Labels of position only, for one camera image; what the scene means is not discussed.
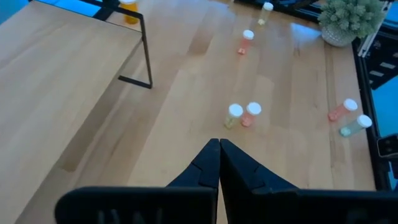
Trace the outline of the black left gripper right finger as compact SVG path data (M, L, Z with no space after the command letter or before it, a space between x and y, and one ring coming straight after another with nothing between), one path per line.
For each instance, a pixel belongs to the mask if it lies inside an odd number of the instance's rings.
M221 139L229 224L398 224L398 193L300 189Z

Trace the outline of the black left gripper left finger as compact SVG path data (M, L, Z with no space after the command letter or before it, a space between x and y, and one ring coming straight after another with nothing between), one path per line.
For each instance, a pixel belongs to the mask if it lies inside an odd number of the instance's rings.
M56 203L56 224L215 224L220 141L210 139L165 187L89 186Z

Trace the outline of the small pink pill bottle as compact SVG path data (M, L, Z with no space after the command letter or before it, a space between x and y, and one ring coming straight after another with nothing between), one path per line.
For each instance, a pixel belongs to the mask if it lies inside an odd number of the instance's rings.
M356 111L357 109L357 102L351 98L347 98L344 102L342 102L342 104L340 104L333 111L328 113L328 119L330 121L338 121L344 115L352 111Z
M241 55L244 55L246 53L246 50L251 43L251 41L254 39L254 32L252 30L246 29L243 31L243 38L241 41L241 44L238 49L238 53Z
M249 127L254 122L256 116L258 116L262 111L261 105L257 102L250 102L246 106L246 110L241 119L241 125L244 127Z

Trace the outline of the small yellow-green pill bottle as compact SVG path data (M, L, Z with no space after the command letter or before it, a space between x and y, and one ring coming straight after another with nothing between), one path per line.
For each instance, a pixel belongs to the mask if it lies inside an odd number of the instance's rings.
M237 103L233 103L228 107L228 114L224 121L224 126L228 129L232 128L243 115L243 107Z
M267 20L268 20L268 18L270 16L271 12L273 11L273 9L274 9L273 3L265 2L263 4L262 9L261 9L261 14L260 14L259 19L257 21L257 23L260 26L263 26L267 22Z

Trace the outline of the small teal pill bottle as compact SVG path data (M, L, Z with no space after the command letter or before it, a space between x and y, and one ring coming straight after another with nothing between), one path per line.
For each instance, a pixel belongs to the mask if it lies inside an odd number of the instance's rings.
M372 119L369 116L362 114L346 126L340 128L339 133L341 136L347 138L358 133L362 129L369 128L372 125Z

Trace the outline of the green artificial potted plant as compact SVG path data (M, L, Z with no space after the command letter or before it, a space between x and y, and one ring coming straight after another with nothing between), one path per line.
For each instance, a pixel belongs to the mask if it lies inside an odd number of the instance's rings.
M326 0L318 16L323 40L344 47L376 33L385 16L383 5L380 0Z

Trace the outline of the black metal shelf frame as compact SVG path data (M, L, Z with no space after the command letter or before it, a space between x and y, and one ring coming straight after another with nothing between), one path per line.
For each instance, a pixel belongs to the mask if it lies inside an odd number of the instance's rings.
M45 16L51 25L66 30L67 33L61 35L64 40L59 45L66 50L76 50L72 55L73 62L68 63L69 67L76 69L75 74L91 75L95 78L105 78L108 81L117 77L123 82L151 89L153 79L143 15L106 2L82 1L102 9L136 17L139 19L141 29L137 31L87 17L39 0L29 0L29 6L37 10L40 9L39 14ZM147 83L120 74L141 44L146 58Z

